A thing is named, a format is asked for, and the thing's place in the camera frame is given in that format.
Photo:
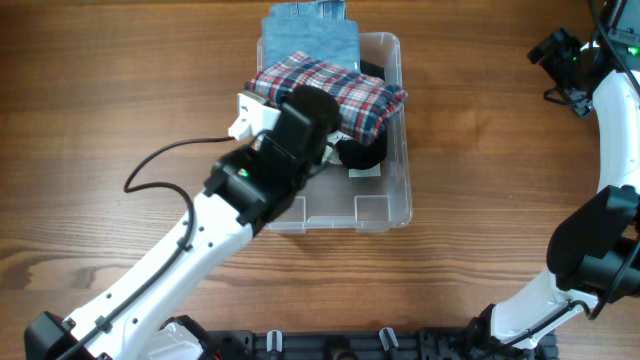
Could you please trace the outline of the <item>black garment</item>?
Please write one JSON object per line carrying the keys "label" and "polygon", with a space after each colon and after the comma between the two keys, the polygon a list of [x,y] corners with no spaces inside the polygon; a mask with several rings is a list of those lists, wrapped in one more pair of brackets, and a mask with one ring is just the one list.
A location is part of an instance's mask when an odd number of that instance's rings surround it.
{"label": "black garment", "polygon": [[404,90],[383,78],[333,66],[330,90],[342,115],[340,131],[352,137],[337,146],[342,164],[349,169],[374,167],[387,156],[386,126],[399,105]]}

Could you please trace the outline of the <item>red plaid shirt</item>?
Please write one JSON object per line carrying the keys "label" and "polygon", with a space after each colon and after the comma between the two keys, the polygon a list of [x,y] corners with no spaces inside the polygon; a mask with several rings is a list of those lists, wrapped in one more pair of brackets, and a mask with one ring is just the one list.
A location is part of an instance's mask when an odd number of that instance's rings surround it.
{"label": "red plaid shirt", "polygon": [[316,60],[303,51],[258,72],[245,88],[279,105],[285,95],[303,85],[330,94],[342,116],[339,131],[364,145],[372,143],[386,129],[408,98],[400,85]]}

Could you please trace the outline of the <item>blue denim jeans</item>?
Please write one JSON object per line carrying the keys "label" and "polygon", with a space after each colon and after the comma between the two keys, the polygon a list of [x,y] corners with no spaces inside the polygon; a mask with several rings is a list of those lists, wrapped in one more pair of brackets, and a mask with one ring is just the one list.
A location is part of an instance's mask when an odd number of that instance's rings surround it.
{"label": "blue denim jeans", "polygon": [[314,60],[360,70],[358,24],[348,19],[345,1],[278,3],[261,27],[264,67],[302,51]]}

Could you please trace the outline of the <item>white printed t-shirt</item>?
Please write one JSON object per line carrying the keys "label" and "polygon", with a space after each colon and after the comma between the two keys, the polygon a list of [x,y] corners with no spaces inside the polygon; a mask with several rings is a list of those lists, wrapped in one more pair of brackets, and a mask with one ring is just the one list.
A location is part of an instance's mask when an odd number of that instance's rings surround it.
{"label": "white printed t-shirt", "polygon": [[335,131],[328,135],[325,150],[322,156],[322,163],[328,162],[331,165],[341,165],[337,144],[340,141],[350,141],[352,137],[340,131]]}

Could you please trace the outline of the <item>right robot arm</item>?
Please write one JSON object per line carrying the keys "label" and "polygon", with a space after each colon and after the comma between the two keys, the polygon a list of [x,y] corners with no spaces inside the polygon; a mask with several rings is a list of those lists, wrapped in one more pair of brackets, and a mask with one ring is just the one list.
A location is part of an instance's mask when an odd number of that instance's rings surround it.
{"label": "right robot arm", "polygon": [[548,359],[552,332],[572,317],[639,294],[639,4],[589,5],[594,30],[581,43],[564,29],[528,54],[553,79],[546,101],[595,114],[596,195],[553,232],[546,266],[516,295],[473,318],[451,347],[464,359]]}

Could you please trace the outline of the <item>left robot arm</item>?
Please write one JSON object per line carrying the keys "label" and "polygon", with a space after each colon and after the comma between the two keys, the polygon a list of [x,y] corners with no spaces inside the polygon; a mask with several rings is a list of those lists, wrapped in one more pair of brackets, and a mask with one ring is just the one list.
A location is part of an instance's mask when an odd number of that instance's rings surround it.
{"label": "left robot arm", "polygon": [[215,267],[246,246],[294,202],[321,170],[328,136],[341,122],[327,92],[298,86],[277,107],[238,95],[228,130],[242,146],[221,157],[181,220],[103,294],[65,318],[39,315],[24,332],[29,359],[169,359],[214,355],[188,325],[162,323]]}

